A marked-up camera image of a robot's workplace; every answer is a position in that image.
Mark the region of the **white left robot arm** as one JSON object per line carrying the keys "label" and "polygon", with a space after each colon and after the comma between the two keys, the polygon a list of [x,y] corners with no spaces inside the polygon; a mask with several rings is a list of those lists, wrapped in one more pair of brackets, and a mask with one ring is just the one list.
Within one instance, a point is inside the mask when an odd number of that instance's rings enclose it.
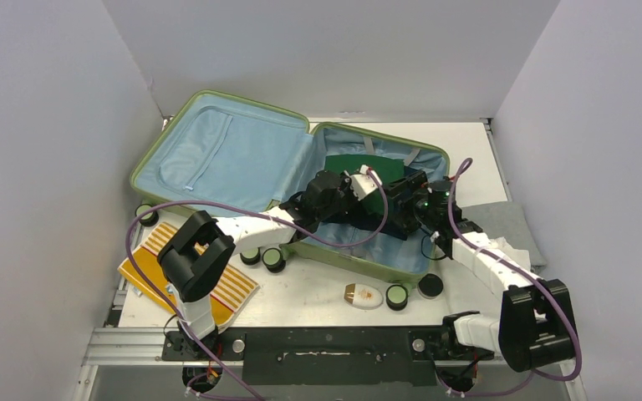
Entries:
{"label": "white left robot arm", "polygon": [[352,175],[322,170],[306,190],[267,211],[229,206],[234,217],[215,218],[207,211],[193,213],[157,257],[166,280],[175,289],[181,330],[186,334],[184,349],[197,359],[215,352],[217,325],[210,295],[233,256],[313,237],[322,222],[349,213],[381,186],[376,172],[366,165]]}

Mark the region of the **navy blue shirt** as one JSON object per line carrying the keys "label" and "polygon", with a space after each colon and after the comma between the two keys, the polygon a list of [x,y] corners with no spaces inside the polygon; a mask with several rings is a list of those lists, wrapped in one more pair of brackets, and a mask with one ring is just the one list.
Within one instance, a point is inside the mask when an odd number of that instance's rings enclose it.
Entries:
{"label": "navy blue shirt", "polygon": [[[352,226],[364,231],[375,231],[382,222],[382,218],[382,214],[369,212],[363,206],[357,205],[349,211],[339,212],[324,219],[323,223]],[[392,216],[386,219],[380,232],[402,241],[406,241],[409,236],[409,234],[393,220]]]}

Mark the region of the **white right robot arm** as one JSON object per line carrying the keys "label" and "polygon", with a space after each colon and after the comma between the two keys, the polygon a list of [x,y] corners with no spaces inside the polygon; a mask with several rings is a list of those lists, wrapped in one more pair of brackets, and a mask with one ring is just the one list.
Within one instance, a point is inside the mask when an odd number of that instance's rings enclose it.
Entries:
{"label": "white right robot arm", "polygon": [[498,317],[460,312],[444,321],[441,350],[459,358],[471,347],[502,355],[516,372],[576,360],[581,351],[566,285],[522,268],[456,203],[456,186],[412,175],[383,186],[390,217],[407,233],[423,230],[444,255],[463,265],[501,303]]}

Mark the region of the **green shirt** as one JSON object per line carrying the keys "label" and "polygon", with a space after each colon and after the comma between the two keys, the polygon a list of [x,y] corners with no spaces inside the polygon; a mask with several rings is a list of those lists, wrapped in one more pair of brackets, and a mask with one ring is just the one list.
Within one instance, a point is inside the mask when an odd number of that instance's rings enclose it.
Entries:
{"label": "green shirt", "polygon": [[378,155],[328,155],[324,168],[334,173],[348,171],[357,172],[362,165],[367,165],[379,176],[388,201],[389,211],[392,211],[392,200],[387,185],[405,176],[405,167],[401,160],[386,158]]}

